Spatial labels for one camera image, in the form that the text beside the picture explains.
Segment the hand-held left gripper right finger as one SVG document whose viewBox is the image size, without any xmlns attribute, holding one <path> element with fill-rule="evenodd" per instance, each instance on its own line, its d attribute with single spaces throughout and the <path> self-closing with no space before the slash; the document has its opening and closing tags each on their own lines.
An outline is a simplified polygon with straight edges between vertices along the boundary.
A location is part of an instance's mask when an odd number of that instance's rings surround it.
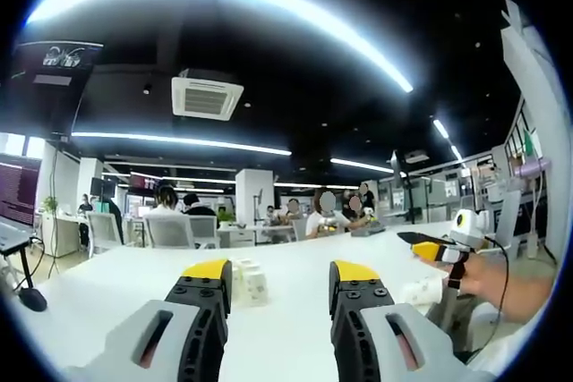
<svg viewBox="0 0 573 382">
<path fill-rule="evenodd" d="M 491 381 L 453 353 L 449 337 L 412 305 L 395 303 L 372 269 L 329 268 L 330 339 L 340 381 Z"/>
</svg>

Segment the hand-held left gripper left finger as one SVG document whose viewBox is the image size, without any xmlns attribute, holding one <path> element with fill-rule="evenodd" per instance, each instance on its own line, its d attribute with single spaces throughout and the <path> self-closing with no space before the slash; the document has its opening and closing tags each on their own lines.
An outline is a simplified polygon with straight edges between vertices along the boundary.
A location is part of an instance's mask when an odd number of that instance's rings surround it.
<svg viewBox="0 0 573 382">
<path fill-rule="evenodd" d="M 233 270 L 228 259 L 188 267 L 106 336 L 102 353 L 66 369 L 68 381 L 217 381 L 227 343 Z"/>
</svg>

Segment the person's right hand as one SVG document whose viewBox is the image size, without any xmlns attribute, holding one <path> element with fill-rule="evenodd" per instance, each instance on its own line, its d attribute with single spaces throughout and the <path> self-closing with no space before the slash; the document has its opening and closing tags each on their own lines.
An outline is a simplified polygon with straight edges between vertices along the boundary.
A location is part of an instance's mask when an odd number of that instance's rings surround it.
<svg viewBox="0 0 573 382">
<path fill-rule="evenodd" d="M 472 253 L 465 263 L 460 291 L 489 302 L 496 309 L 501 307 L 508 279 L 506 262 L 492 261 Z"/>
</svg>

